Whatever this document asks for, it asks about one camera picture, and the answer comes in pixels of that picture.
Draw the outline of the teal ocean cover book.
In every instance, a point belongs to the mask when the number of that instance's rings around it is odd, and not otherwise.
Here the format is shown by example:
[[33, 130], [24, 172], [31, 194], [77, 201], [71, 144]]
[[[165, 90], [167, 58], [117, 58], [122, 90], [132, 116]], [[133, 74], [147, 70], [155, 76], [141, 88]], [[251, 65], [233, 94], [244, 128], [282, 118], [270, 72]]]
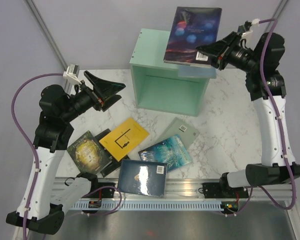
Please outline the teal ocean cover book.
[[193, 160], [178, 134], [138, 152], [142, 161], [167, 164], [167, 172], [174, 171]]

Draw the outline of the yellow hardcover book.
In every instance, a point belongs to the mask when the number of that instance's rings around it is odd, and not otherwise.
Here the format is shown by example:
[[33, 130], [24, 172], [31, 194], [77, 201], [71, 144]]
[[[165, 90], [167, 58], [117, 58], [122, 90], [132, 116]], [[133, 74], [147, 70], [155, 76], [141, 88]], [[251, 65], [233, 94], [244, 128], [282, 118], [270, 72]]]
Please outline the yellow hardcover book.
[[120, 162], [149, 135], [148, 131], [130, 117], [99, 140], [99, 143]]

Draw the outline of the purple night sky book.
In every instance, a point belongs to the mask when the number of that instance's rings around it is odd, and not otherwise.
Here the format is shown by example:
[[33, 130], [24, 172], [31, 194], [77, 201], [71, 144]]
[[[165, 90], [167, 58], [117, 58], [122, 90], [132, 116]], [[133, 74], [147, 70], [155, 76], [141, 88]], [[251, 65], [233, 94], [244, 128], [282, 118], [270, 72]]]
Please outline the purple night sky book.
[[163, 61], [170, 64], [209, 68], [208, 56], [197, 47], [217, 40], [222, 9], [178, 6]]

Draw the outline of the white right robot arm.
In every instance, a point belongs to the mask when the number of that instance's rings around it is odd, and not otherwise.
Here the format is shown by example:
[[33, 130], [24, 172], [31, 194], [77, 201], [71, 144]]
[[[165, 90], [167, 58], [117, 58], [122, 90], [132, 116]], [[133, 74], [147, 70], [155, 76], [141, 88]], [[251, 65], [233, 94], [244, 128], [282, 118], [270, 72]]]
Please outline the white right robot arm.
[[284, 44], [281, 35], [266, 32], [255, 49], [244, 48], [242, 34], [231, 32], [221, 40], [196, 47], [209, 58], [212, 67], [223, 70], [232, 65], [246, 73], [245, 86], [259, 120], [261, 163], [224, 173], [218, 184], [224, 197], [230, 197], [240, 187], [286, 184], [300, 177], [300, 164], [290, 148], [287, 131], [286, 85], [277, 70], [285, 53]]

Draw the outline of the pale green grey book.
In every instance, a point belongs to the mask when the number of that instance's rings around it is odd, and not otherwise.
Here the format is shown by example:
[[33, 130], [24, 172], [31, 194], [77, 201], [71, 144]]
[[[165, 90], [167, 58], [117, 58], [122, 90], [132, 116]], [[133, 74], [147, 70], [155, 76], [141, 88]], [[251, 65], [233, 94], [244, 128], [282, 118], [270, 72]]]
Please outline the pale green grey book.
[[169, 137], [178, 135], [184, 147], [189, 149], [199, 134], [200, 132], [194, 126], [176, 117], [163, 131], [158, 141], [161, 142]]

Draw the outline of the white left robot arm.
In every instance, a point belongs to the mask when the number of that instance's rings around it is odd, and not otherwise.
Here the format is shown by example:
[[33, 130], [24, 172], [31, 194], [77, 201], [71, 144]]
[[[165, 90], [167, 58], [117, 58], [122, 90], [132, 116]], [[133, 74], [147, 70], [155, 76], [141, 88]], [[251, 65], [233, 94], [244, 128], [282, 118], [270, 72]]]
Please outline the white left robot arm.
[[84, 72], [83, 80], [78, 76], [76, 69], [63, 73], [76, 87], [75, 94], [67, 94], [58, 84], [45, 87], [40, 94], [39, 124], [34, 140], [29, 141], [33, 152], [29, 180], [19, 207], [6, 217], [8, 224], [21, 227], [24, 233], [56, 234], [79, 199], [93, 198], [103, 190], [96, 175], [80, 173], [60, 195], [51, 198], [59, 164], [74, 131], [71, 122], [91, 108], [108, 110], [125, 88], [123, 83], [101, 79], [89, 71]]

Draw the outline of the dark blue hardcover book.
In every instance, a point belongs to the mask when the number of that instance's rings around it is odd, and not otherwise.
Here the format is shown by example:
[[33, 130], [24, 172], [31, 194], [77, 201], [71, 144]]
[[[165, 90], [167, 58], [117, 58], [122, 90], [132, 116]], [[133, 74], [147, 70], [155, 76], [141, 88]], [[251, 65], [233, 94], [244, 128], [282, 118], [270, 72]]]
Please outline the dark blue hardcover book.
[[117, 188], [122, 193], [162, 198], [167, 172], [166, 163], [123, 159]]

